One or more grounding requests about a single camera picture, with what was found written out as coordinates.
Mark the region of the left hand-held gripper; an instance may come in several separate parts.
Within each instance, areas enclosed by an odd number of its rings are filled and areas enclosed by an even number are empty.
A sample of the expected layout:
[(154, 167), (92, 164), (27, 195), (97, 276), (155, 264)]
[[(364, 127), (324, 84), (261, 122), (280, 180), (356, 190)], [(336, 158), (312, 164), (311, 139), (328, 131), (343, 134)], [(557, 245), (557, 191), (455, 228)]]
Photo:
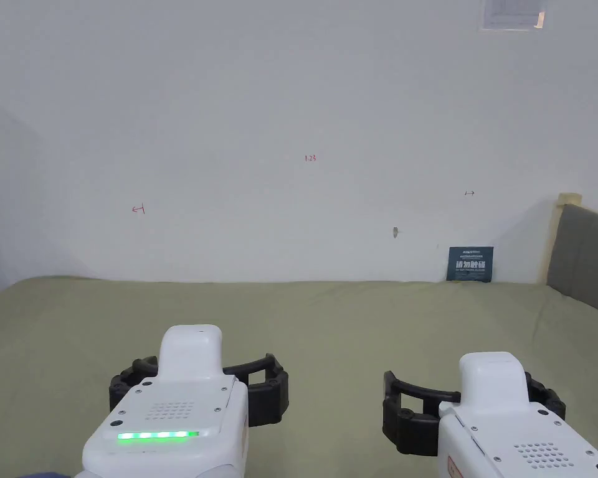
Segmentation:
[[(250, 384), (258, 372), (265, 380)], [(274, 354), (222, 369), (218, 327), (170, 327), (158, 358), (111, 379), (111, 413), (83, 447), (82, 476), (243, 477), (248, 424), (277, 424), (288, 406), (289, 374)]]

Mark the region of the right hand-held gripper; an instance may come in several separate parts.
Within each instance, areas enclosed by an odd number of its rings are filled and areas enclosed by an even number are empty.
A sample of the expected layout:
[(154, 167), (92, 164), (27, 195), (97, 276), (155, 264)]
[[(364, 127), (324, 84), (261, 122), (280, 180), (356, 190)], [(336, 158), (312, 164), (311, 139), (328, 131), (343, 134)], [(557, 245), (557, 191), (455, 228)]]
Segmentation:
[[(439, 477), (598, 477), (598, 450), (565, 422), (558, 394), (513, 355), (465, 354), (459, 371), (461, 393), (384, 373), (382, 432), (399, 453), (438, 455)], [(402, 407), (403, 395), (423, 411)]]

